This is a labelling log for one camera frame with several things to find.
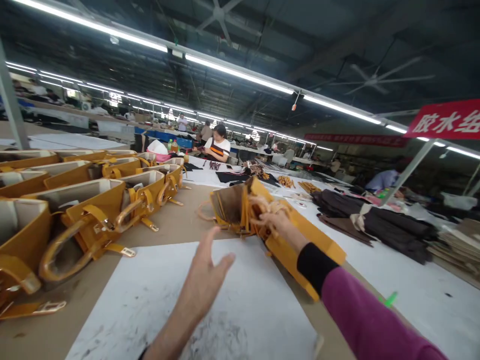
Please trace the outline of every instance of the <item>worker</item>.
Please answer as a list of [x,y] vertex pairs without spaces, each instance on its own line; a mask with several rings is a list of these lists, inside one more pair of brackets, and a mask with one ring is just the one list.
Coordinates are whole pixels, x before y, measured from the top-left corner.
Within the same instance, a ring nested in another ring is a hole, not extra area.
[[[408,163],[406,161],[399,161],[395,165],[394,169],[379,172],[373,177],[372,180],[370,180],[369,183],[365,185],[365,189],[369,192],[375,193],[378,190],[392,188],[399,179],[400,175],[407,168],[407,165]],[[395,196],[402,197],[400,192],[395,194]]]
[[[309,242],[282,211],[264,213],[260,218],[271,224],[296,253],[297,270],[320,295],[356,359],[447,360],[356,277]],[[212,244],[219,232],[219,227],[213,227],[200,241],[175,307],[140,360],[179,359],[195,328],[210,311],[235,262],[235,254],[229,253],[213,264]]]
[[208,139],[212,138],[212,128],[210,127],[210,121],[205,121],[205,125],[200,132],[200,143],[202,146],[205,146]]
[[284,157],[286,157],[286,164],[285,164],[285,167],[287,169],[290,168],[290,163],[292,162],[292,160],[294,159],[294,156],[295,156],[295,151],[292,149],[292,147],[290,146],[287,151],[285,151],[285,153],[283,154]]
[[227,129],[219,124],[213,128],[213,136],[205,144],[202,154],[210,161],[226,163],[230,156],[230,141],[226,139]]
[[184,114],[180,113],[180,116],[178,117],[176,122],[178,123],[178,131],[187,131],[187,125],[189,123],[187,122]]
[[39,85],[35,79],[29,79],[28,82],[31,84],[31,89],[35,95],[47,96],[47,89]]

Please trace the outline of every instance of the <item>red banner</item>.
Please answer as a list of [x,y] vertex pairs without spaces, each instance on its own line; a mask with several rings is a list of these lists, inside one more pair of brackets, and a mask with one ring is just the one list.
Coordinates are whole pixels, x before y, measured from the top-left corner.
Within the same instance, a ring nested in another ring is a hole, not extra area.
[[355,145],[385,146],[391,148],[403,148],[409,142],[409,139],[398,135],[344,135],[309,133],[305,134],[303,138],[305,140],[319,140]]
[[404,136],[480,139],[480,99],[424,106]]

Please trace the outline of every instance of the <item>stack of leather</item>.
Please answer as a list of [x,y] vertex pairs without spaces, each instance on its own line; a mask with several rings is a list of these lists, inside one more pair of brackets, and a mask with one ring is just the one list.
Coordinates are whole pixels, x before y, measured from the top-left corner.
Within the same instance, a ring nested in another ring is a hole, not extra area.
[[433,261],[480,289],[480,222],[466,218],[430,244]]

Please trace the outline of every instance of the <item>handbag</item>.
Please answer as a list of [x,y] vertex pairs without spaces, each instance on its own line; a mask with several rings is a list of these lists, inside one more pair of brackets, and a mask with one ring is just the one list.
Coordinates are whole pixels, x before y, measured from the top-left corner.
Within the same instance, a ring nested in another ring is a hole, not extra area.
[[38,291],[37,272],[50,236],[48,203],[32,199],[0,199],[0,320],[46,315],[67,303],[22,303],[15,299]]
[[0,171],[2,173],[58,162],[59,156],[48,150],[0,151]]
[[[123,209],[115,220],[116,231],[123,233],[125,230],[136,225],[139,222],[145,224],[148,228],[157,232],[159,228],[148,219],[148,216],[156,213],[167,200],[165,190],[170,186],[170,181],[165,183],[165,175],[160,171],[149,170],[141,174],[131,175],[120,178],[127,186],[129,205]],[[141,184],[141,187],[135,190],[135,186]]]
[[[203,207],[211,203],[215,217],[203,213]],[[242,184],[219,189],[210,193],[210,201],[203,202],[197,213],[204,220],[216,221],[224,230],[231,229],[241,236],[257,235],[268,250],[288,270],[314,301],[319,294],[297,270],[298,254],[280,236],[273,225],[260,219],[260,215],[284,212],[303,236],[339,265],[345,262],[346,254],[331,238],[295,210],[286,200],[275,200],[256,176]]]
[[[52,214],[61,212],[61,223],[66,228],[50,242],[40,261],[42,279],[47,282],[67,279],[90,260],[98,260],[106,251],[130,258],[135,256],[135,251],[115,243],[120,233],[116,231],[114,221],[122,210],[125,188],[124,181],[102,178],[25,196],[47,201]],[[54,268],[56,256],[72,237],[82,249],[83,256],[70,269],[59,271]]]
[[45,187],[44,189],[30,191],[30,193],[38,193],[43,190],[56,189],[68,185],[84,183],[90,180],[100,179],[102,177],[101,166],[86,160],[34,166],[25,169],[25,171],[44,171],[49,175],[48,178],[43,180]]
[[142,163],[137,157],[111,158],[99,161],[103,164],[101,173],[104,178],[120,179],[126,176],[137,174],[137,169],[142,168]]
[[78,161],[78,160],[87,160],[87,161],[96,161],[102,160],[107,155],[106,150],[55,150],[55,152],[60,156],[63,162]]
[[22,195],[46,190],[44,181],[49,177],[46,171],[0,172],[0,197],[19,198]]
[[190,189],[189,187],[182,187],[183,177],[182,168],[180,167],[180,165],[164,164],[146,168],[139,168],[136,171],[138,174],[140,174],[150,170],[157,170],[163,173],[165,175],[165,183],[169,184],[165,189],[164,202],[170,201],[171,203],[183,206],[184,204],[182,202],[173,199],[173,197],[179,192],[179,189]]

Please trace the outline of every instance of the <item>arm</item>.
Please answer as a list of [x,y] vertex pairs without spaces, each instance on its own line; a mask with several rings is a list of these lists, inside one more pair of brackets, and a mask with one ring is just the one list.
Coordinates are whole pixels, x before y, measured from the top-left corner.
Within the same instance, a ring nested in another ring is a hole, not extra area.
[[219,227],[213,227],[200,241],[178,300],[167,322],[141,360],[178,359],[197,325],[209,312],[224,283],[235,255],[212,262],[212,243]]
[[266,213],[262,218],[271,222],[298,253],[298,271],[321,296],[358,360],[446,360],[355,277],[309,243],[283,213]]

